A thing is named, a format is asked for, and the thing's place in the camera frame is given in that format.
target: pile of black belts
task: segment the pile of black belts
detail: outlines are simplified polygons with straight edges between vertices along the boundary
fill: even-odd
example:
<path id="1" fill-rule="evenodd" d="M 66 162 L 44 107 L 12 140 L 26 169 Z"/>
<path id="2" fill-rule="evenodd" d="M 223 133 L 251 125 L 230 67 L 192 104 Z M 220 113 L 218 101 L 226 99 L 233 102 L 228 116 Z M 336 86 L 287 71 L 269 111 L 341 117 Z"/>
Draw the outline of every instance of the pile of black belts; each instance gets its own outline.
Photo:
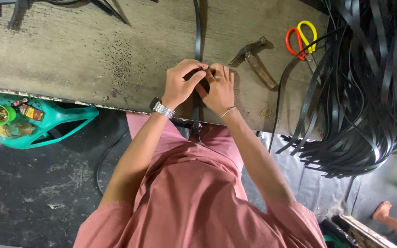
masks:
<path id="1" fill-rule="evenodd" d="M 326 53 L 310 81 L 295 132 L 281 136 L 288 144 L 277 153 L 293 147 L 290 154 L 299 153 L 306 168 L 325 172 L 327 178 L 354 177 L 372 172 L 397 151 L 397 0 L 325 4 L 326 35 L 309 46 L 325 39 Z M 278 103 L 296 59 L 283 72 Z M 278 110 L 277 104 L 273 131 Z M 308 140 L 320 115 L 323 137 Z M 304 131 L 306 118 L 310 124 Z"/>

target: bare foot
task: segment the bare foot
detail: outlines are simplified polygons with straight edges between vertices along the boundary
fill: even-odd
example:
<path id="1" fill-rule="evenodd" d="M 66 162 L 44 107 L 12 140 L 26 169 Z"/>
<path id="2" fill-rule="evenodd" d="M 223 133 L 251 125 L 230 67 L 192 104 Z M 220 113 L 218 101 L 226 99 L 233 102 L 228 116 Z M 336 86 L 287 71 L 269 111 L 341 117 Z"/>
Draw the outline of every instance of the bare foot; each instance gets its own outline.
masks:
<path id="1" fill-rule="evenodd" d="M 374 211 L 372 218 L 382 222 L 386 217 L 389 217 L 391 204 L 388 201 L 383 201 L 379 204 L 378 208 Z"/>

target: metal watch bracelet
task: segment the metal watch bracelet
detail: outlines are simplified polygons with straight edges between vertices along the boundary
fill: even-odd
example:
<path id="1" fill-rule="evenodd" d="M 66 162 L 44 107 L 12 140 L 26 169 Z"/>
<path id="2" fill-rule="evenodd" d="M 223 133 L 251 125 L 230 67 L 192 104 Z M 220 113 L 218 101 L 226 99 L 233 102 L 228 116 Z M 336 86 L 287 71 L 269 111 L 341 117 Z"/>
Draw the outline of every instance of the metal watch bracelet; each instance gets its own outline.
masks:
<path id="1" fill-rule="evenodd" d="M 159 101 L 154 106 L 153 111 L 156 111 L 159 114 L 168 117 L 169 119 L 171 119 L 176 113 L 174 110 L 170 110 L 167 107 L 163 106 L 162 103 Z"/>

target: person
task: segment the person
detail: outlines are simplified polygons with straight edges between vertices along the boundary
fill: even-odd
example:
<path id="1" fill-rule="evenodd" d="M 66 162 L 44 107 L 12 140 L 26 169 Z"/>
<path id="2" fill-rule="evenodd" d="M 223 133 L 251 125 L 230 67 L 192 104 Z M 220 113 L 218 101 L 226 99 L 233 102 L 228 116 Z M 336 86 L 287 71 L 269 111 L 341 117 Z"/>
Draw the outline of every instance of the person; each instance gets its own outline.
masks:
<path id="1" fill-rule="evenodd" d="M 185 81 L 192 70 L 198 71 Z M 74 247 L 326 247 L 314 214 L 295 201 L 272 156 L 234 108 L 229 68 L 185 59 L 166 74 L 160 104 L 174 110 L 195 89 L 227 127 L 203 128 L 202 146 L 183 138 L 164 114 L 127 113 L 132 142 Z M 209 93 L 198 83 L 203 78 Z M 266 213 L 247 200 L 243 164 Z"/>
<path id="2" fill-rule="evenodd" d="M 392 228 L 397 233 L 397 219 L 389 216 L 390 208 L 392 205 L 389 201 L 383 201 L 379 204 L 378 208 L 374 211 L 372 218 L 376 221 L 384 223 Z"/>

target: gold bracelet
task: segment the gold bracelet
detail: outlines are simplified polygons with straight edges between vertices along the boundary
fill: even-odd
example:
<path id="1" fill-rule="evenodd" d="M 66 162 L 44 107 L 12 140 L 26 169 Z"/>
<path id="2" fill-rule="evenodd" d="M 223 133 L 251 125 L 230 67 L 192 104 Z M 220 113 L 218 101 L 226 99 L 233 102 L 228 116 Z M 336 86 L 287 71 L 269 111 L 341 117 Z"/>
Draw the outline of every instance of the gold bracelet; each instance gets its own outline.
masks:
<path id="1" fill-rule="evenodd" d="M 223 118 L 223 116 L 225 116 L 229 111 L 231 111 L 231 110 L 233 110 L 233 109 L 236 109 L 237 107 L 235 107 L 235 106 L 233 106 L 233 107 L 230 107 L 228 110 L 226 110 L 226 112 L 224 112 L 224 114 L 220 117 L 220 118 Z"/>

